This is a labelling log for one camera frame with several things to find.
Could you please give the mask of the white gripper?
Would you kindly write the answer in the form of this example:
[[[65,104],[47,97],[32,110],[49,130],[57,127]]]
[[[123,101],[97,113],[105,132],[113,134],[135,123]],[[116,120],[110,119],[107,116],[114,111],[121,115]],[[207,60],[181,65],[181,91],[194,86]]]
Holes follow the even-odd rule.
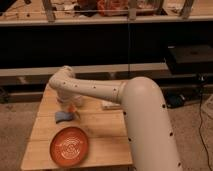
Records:
[[[67,91],[57,92],[57,101],[60,105],[70,105],[73,103],[76,107],[81,107],[83,105],[83,97],[80,94],[71,93]]]

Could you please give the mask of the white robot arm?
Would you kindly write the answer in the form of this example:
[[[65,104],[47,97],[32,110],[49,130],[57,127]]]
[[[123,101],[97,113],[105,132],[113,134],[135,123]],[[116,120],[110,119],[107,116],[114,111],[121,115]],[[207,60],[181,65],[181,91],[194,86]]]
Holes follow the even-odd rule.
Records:
[[[183,171],[163,93],[152,79],[83,80],[64,66],[51,76],[49,86],[62,103],[80,94],[119,104],[134,171]]]

